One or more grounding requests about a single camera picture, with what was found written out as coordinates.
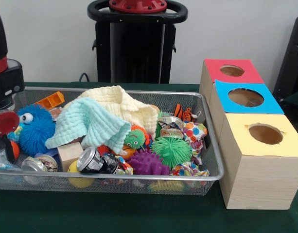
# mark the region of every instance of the stacked wooden boxes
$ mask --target stacked wooden boxes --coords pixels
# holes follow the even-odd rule
[[[298,189],[298,133],[249,60],[205,60],[200,93],[225,164],[228,209],[289,209]]]

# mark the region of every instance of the green table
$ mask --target green table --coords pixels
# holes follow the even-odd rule
[[[92,88],[107,83],[26,83]],[[129,90],[198,92],[193,84],[122,84]],[[298,193],[290,210],[226,210],[219,183],[200,196],[0,191],[0,233],[298,233]]]

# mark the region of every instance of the red circular disc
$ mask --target red circular disc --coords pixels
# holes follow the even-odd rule
[[[0,59],[0,73],[5,71],[6,69],[7,69],[7,58],[3,57],[2,59]]]
[[[110,0],[109,7],[116,11],[133,14],[150,14],[165,11],[165,0]]]
[[[12,111],[0,113],[0,137],[13,132],[19,125],[19,116]]]

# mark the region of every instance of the googly eye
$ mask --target googly eye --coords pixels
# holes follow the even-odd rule
[[[20,123],[29,124],[33,121],[33,115],[31,113],[25,113],[19,118]]]

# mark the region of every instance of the wire mesh basket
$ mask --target wire mesh basket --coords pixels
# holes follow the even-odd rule
[[[16,95],[16,109],[33,104],[56,91],[64,94],[66,104],[85,90],[27,87],[24,92]],[[209,177],[0,171],[0,189],[205,195],[213,183],[223,176],[224,169],[204,97],[198,93],[188,92],[128,91],[128,93],[141,102],[156,105],[164,112],[173,112],[177,103],[184,109],[191,107],[193,113],[200,111],[197,122],[203,123],[209,131],[201,153],[201,168],[210,171]],[[20,167],[25,158],[26,155],[21,154],[15,164]]]

